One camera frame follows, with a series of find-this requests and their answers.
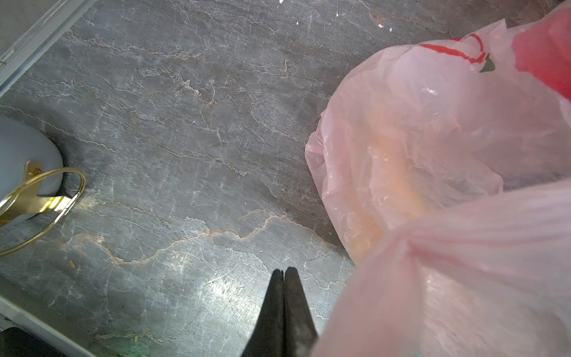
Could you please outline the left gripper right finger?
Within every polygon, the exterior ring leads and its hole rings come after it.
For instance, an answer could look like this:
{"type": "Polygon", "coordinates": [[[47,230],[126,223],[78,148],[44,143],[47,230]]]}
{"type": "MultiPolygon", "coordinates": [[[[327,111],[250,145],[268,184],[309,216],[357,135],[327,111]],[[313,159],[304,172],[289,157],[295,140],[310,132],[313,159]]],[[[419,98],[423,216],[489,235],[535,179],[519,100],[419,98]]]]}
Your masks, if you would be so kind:
{"type": "Polygon", "coordinates": [[[298,270],[288,267],[284,277],[285,356],[310,356],[318,333],[298,270]]]}

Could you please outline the pink plastic bag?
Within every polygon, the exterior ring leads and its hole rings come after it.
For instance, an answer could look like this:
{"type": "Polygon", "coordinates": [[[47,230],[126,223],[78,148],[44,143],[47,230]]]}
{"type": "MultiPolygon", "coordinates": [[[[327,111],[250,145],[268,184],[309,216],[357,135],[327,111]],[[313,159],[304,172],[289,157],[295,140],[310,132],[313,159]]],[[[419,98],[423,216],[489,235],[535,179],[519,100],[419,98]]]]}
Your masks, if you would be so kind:
{"type": "Polygon", "coordinates": [[[306,144],[356,265],[314,356],[570,354],[570,3],[383,49],[306,144]]]}

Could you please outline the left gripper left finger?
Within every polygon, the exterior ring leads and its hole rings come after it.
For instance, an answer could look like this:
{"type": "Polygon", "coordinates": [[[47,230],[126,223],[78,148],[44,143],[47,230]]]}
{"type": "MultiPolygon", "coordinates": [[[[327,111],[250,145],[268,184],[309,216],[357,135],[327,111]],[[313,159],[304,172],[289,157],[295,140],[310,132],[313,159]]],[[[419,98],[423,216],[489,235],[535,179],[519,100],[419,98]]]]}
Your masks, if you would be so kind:
{"type": "Polygon", "coordinates": [[[284,273],[272,272],[254,331],[242,356],[284,356],[284,273]]]}

